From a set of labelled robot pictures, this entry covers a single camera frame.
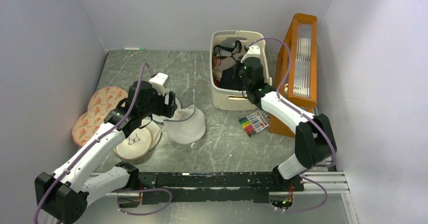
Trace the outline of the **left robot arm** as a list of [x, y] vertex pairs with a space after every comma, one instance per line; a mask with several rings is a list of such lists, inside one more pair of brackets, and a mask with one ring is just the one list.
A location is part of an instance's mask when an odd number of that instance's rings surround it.
[[141, 190], [138, 168], [125, 162], [92, 182], [88, 178], [103, 158], [134, 130], [143, 128], [143, 119], [152, 115], [171, 118], [176, 109], [174, 92], [165, 93], [161, 86], [147, 81], [134, 82], [128, 97], [106, 115], [92, 138], [74, 156], [51, 174], [42, 172], [37, 176], [34, 223], [38, 222], [41, 210], [62, 223], [74, 223], [90, 203], [110, 191]]

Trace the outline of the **white mesh laundry bag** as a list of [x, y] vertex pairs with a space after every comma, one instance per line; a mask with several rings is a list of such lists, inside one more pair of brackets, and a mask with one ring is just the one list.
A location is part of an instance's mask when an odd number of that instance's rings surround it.
[[177, 109], [172, 118], [153, 114], [153, 120], [163, 124], [164, 131], [174, 142], [190, 144], [198, 141], [206, 131], [204, 113], [194, 103], [182, 107], [177, 97], [175, 103]]

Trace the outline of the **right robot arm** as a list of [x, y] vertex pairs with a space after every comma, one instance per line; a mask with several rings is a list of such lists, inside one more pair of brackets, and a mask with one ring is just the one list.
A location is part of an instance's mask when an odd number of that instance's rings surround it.
[[286, 190], [292, 183], [292, 177], [326, 158], [336, 158], [337, 147], [329, 118], [298, 108], [266, 83], [259, 58], [242, 59], [237, 66], [237, 76], [249, 102], [276, 117], [295, 134], [294, 153], [274, 167], [277, 174], [273, 176], [272, 183], [277, 190]]

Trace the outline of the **black bra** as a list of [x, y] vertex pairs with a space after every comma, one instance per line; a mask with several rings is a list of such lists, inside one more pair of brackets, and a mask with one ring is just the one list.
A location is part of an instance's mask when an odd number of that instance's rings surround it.
[[244, 89], [241, 89], [241, 84], [233, 79], [234, 70], [233, 67], [223, 70], [221, 80], [218, 84], [218, 87], [221, 89], [227, 89], [227, 90], [237, 90], [242, 91]]

